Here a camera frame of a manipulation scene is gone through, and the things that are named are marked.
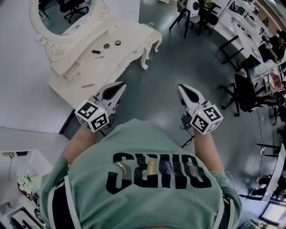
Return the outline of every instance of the white wall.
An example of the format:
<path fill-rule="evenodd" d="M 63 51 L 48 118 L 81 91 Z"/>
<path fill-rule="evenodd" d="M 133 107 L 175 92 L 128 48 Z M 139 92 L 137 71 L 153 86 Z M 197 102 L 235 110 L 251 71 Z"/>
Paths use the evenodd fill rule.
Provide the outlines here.
<path fill-rule="evenodd" d="M 58 133 L 72 108 L 48 85 L 44 48 L 34 41 L 29 0 L 0 0 L 0 127 Z"/>
<path fill-rule="evenodd" d="M 104 0 L 110 14 L 122 19 L 139 21 L 140 0 Z"/>
<path fill-rule="evenodd" d="M 51 165 L 55 164 L 68 142 L 63 135 L 0 127 L 0 152 L 38 149 Z"/>

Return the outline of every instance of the mint green t-shirt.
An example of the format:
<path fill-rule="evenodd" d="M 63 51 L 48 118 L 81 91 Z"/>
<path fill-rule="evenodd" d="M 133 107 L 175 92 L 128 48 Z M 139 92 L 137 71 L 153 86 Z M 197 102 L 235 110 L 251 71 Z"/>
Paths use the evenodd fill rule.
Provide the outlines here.
<path fill-rule="evenodd" d="M 203 163 L 157 126 L 133 119 L 77 157 L 60 158 L 43 177 L 41 213 L 47 227 L 51 188 L 68 174 L 83 229 L 212 229 L 225 195 L 241 202 L 227 177 Z"/>

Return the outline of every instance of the white vanity table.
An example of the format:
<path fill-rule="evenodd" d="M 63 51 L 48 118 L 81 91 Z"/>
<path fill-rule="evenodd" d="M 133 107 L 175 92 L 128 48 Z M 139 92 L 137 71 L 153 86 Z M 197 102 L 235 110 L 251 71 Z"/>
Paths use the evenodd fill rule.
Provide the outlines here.
<path fill-rule="evenodd" d="M 103 85 L 115 82 L 133 60 L 142 57 L 141 66 L 146 70 L 152 45 L 157 43 L 157 52 L 162 42 L 158 31 L 110 16 L 102 0 L 93 0 L 89 13 L 64 33 L 72 31 L 67 35 L 55 35 L 42 24 L 38 0 L 30 0 L 30 19 L 38 33 L 35 40 L 45 47 L 54 72 L 49 85 L 73 108 Z"/>

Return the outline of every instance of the black office chair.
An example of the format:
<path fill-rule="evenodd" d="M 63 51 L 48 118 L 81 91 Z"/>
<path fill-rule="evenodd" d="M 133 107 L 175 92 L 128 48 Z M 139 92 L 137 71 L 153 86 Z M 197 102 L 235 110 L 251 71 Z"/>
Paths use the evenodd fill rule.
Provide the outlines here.
<path fill-rule="evenodd" d="M 59 4 L 59 9 L 60 12 L 65 13 L 68 10 L 70 10 L 71 12 L 68 13 L 67 15 L 64 16 L 64 19 L 67 18 L 67 16 L 70 15 L 70 18 L 68 19 L 68 23 L 71 23 L 71 18 L 76 14 L 76 13 L 80 13 L 85 15 L 85 13 L 81 12 L 82 9 L 87 9 L 88 13 L 88 6 L 82 7 L 82 8 L 77 8 L 79 7 L 80 4 L 84 3 L 85 0 L 69 0 L 69 1 L 65 1 L 65 0 L 57 0 L 58 4 Z"/>
<path fill-rule="evenodd" d="M 218 7 L 221 9 L 219 5 L 216 3 L 210 2 L 210 3 L 205 3 L 205 0 L 198 0 L 200 4 L 200 10 L 198 12 L 199 16 L 201 17 L 201 20 L 199 22 L 199 31 L 198 35 L 201 34 L 202 31 L 202 26 L 209 31 L 209 35 L 212 34 L 212 31 L 210 30 L 210 27 L 207 25 L 210 23 L 211 25 L 216 25 L 219 21 L 219 18 L 215 16 L 215 14 L 218 14 L 217 12 L 214 11 L 214 8 Z"/>
<path fill-rule="evenodd" d="M 277 102 L 272 96 L 257 96 L 260 91 L 255 92 L 249 79 L 239 74 L 235 74 L 235 83 L 232 83 L 231 86 L 233 87 L 233 92 L 225 86 L 219 86 L 219 88 L 224 89 L 231 95 L 231 101 L 226 106 L 222 106 L 222 110 L 227 109 L 235 102 L 237 109 L 237 113 L 235 114 L 236 117 L 239 117 L 240 109 L 244 112 L 252 112 L 253 108 L 261 107 L 262 104 L 268 106 L 277 105 Z"/>

